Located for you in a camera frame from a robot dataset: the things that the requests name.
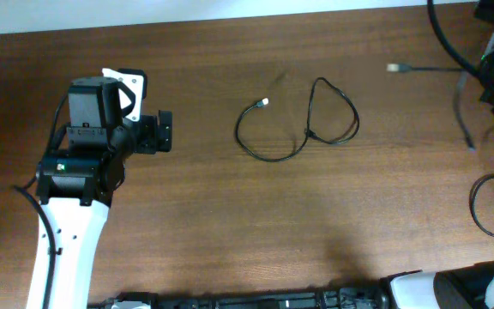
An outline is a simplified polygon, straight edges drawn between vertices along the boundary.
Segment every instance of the white wall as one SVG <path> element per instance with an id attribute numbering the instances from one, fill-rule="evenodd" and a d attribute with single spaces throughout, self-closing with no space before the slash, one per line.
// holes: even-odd
<path id="1" fill-rule="evenodd" d="M 462 3 L 475 0 L 436 0 Z M 0 33 L 425 4 L 426 0 L 0 0 Z"/>

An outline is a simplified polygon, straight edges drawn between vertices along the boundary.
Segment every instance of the robotic arm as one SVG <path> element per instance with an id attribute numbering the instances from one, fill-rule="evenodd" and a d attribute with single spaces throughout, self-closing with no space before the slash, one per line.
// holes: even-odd
<path id="1" fill-rule="evenodd" d="M 49 141 L 39 163 L 36 195 L 46 222 L 40 215 L 27 309 L 87 307 L 96 245 L 113 192 L 125 180 L 124 161 L 171 150 L 172 114 L 160 111 L 159 120 L 141 115 L 144 72 L 102 72 L 71 83 L 70 123 Z M 64 134 L 69 148 L 58 149 Z"/>

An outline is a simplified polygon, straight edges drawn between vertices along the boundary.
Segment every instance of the wooden table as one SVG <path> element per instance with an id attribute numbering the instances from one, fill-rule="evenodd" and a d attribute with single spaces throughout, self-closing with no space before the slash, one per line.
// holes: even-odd
<path id="1" fill-rule="evenodd" d="M 471 4 L 438 8 L 452 44 L 474 62 L 491 27 Z M 471 80 L 462 112 L 458 74 L 389 74 L 388 62 L 453 66 L 424 7 L 179 22 L 0 35 L 0 308 L 23 307 L 35 259 L 37 216 L 9 189 L 32 176 L 59 98 L 103 67 L 148 74 L 143 113 L 174 115 L 173 150 L 127 161 L 97 249 L 90 300 L 122 290 L 248 293 L 341 285 L 407 270 L 494 259 L 494 239 L 473 224 L 472 183 L 494 172 L 494 118 Z M 304 137 L 311 83 L 327 77 L 353 100 L 361 130 L 348 144 L 310 141 L 294 159 L 267 156 Z M 69 117 L 66 110 L 61 115 Z M 318 87 L 313 127 L 338 136 L 352 113 Z M 479 199 L 494 229 L 494 183 Z"/>

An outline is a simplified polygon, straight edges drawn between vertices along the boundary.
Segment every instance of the cable plug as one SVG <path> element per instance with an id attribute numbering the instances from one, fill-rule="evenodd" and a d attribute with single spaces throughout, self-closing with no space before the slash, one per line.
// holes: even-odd
<path id="1" fill-rule="evenodd" d="M 388 64 L 386 71 L 390 73 L 407 73 L 411 72 L 413 67 L 409 64 Z"/>
<path id="2" fill-rule="evenodd" d="M 264 98 L 256 103 L 256 107 L 265 107 L 268 103 L 270 103 L 270 100 L 268 100 L 268 98 Z"/>

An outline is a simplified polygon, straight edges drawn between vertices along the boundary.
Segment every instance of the brown wooden surface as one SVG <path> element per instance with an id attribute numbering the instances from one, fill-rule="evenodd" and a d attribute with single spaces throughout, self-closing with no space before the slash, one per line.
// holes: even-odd
<path id="1" fill-rule="evenodd" d="M 475 61 L 491 28 L 472 9 L 438 13 Z M 453 65 L 423 7 L 0 35 L 0 308 L 26 303 L 37 245 L 36 215 L 9 186 L 33 174 L 69 81 L 102 67 L 146 71 L 143 111 L 172 111 L 174 141 L 170 154 L 128 160 L 90 300 L 122 290 L 321 287 L 494 259 L 494 239 L 467 208 L 473 181 L 494 172 L 494 118 L 477 102 L 481 88 L 471 80 L 463 95 L 473 153 L 451 109 L 458 75 L 385 72 L 399 61 Z M 274 157 L 298 146 L 318 76 L 358 108 L 354 140 L 310 141 L 279 164 L 255 161 L 234 143 L 239 113 L 269 97 L 243 122 L 244 140 Z M 312 123 L 320 136 L 337 136 L 351 116 L 318 88 Z M 494 228 L 494 184 L 479 205 Z"/>

